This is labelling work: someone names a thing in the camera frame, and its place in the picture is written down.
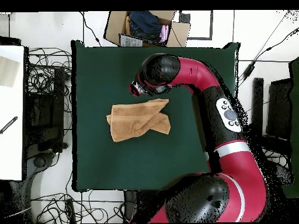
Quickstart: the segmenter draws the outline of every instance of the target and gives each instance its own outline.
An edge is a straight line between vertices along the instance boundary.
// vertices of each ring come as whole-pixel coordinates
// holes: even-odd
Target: button
[[[224,117],[227,118],[228,120],[232,120],[232,121],[237,119],[237,115],[232,110],[226,110],[224,112]]]

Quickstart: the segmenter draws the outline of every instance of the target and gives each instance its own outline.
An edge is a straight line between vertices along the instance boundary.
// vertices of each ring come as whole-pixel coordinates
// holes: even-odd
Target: white desk
[[[16,122],[0,135],[0,180],[21,180],[24,47],[0,45],[0,56],[20,63],[13,87],[0,86],[0,129],[14,117],[18,117]]]

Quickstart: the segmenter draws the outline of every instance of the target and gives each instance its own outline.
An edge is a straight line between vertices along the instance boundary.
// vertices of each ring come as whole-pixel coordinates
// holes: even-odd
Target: cardboard box
[[[166,47],[186,46],[187,37],[190,30],[190,23],[172,22],[175,14],[174,10],[150,10],[150,12],[159,18],[159,21],[162,25],[169,26],[169,36],[165,42]],[[163,44],[126,35],[126,17],[128,14],[129,11],[110,11],[104,33],[104,39],[118,46],[126,46],[121,44],[121,40],[128,40],[126,37],[128,37],[129,40],[134,39],[132,40],[134,45],[131,46],[141,46],[141,42],[143,47],[163,46]]]

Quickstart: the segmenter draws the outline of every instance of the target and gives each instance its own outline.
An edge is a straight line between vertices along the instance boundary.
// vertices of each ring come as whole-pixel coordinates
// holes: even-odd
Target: wire
[[[18,215],[18,214],[24,213],[24,212],[26,212],[26,211],[30,210],[31,208],[32,208],[32,206],[31,206],[31,207],[29,207],[28,209],[24,209],[23,211],[20,211],[20,212],[18,212],[18,213],[15,213],[15,214],[13,214],[13,215],[5,216],[4,218],[9,218],[9,217],[11,217],[11,216],[15,216],[15,215]]]
[[[80,11],[79,11],[79,13],[80,13],[80,14],[82,15],[82,17],[83,17],[83,21],[84,21],[85,27],[87,27],[87,28],[92,32],[92,34],[93,34],[93,36],[95,37],[96,41],[97,41],[97,42],[99,43],[99,45],[101,46],[99,39],[98,39],[98,38],[96,37],[96,35],[95,35],[95,32],[94,32],[89,26],[87,26],[87,24],[86,24],[86,20],[85,20],[85,17],[84,17],[84,15],[83,15],[83,13],[80,12]]]
[[[171,30],[173,31],[173,34],[175,35],[176,40],[177,40],[178,43],[180,44],[180,41],[178,40],[178,38],[177,38],[177,36],[176,36],[176,34],[175,34],[175,31],[173,30],[173,27],[171,27]]]
[[[69,176],[69,179],[68,179],[67,184],[65,185],[65,192],[66,192],[67,194],[68,194],[67,187],[68,187],[68,183],[69,183],[69,181],[71,180],[71,177],[72,177],[72,172],[71,172],[71,175]]]
[[[80,223],[82,223],[82,208],[83,208],[83,194],[81,193],[81,220],[80,220]]]
[[[267,42],[270,40],[271,36],[273,35],[273,33],[276,31],[276,29],[278,28],[278,26],[281,24],[281,22],[283,21],[283,19],[286,17],[286,14],[283,16],[283,18],[281,19],[281,21],[278,23],[278,25],[275,27],[275,29],[272,31],[271,35],[268,37],[268,39],[266,40],[266,42],[264,43],[263,47],[259,50],[259,52],[257,53],[257,55],[255,56],[255,58],[253,59],[253,61],[256,61],[260,52],[263,50],[263,48],[265,47],[265,45],[267,44]]]
[[[54,166],[58,163],[58,161],[59,161],[59,157],[60,157],[60,153],[58,153],[58,157],[57,157],[57,161],[56,161],[56,163],[55,163],[54,165],[50,166],[50,167],[54,167]]]
[[[261,54],[259,54],[249,65],[248,65],[248,67],[246,68],[246,70],[244,70],[244,72],[241,74],[241,76],[242,75],[244,75],[244,80],[243,80],[243,82],[250,76],[250,74],[252,73],[252,71],[254,70],[254,65],[255,65],[255,62],[256,62],[256,60],[261,56],[261,55],[263,55],[265,52],[267,52],[267,51],[270,51],[272,48],[274,48],[274,47],[276,47],[276,46],[278,46],[278,45],[280,45],[284,40],[286,40],[287,38],[288,38],[288,36],[292,36],[292,35],[294,35],[294,34],[296,34],[297,32],[299,31],[299,27],[298,28],[296,28],[296,29],[294,29],[293,31],[291,31],[288,35],[286,35],[285,36],[285,38],[281,41],[281,42],[279,42],[279,43],[277,43],[276,45],[273,45],[273,46],[271,46],[271,47],[269,47],[269,48],[267,48],[267,49],[265,49]]]

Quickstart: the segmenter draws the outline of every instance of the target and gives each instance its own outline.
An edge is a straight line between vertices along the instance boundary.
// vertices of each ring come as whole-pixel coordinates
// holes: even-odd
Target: clothing
[[[132,11],[130,17],[130,33],[145,40],[160,42],[162,25],[158,18],[149,11]]]
[[[160,34],[160,38],[161,38],[160,43],[165,42],[167,40],[168,34],[169,34],[169,26],[163,25]]]
[[[132,11],[129,15],[131,22],[134,22],[144,33],[159,35],[162,25],[157,16],[150,11]]]

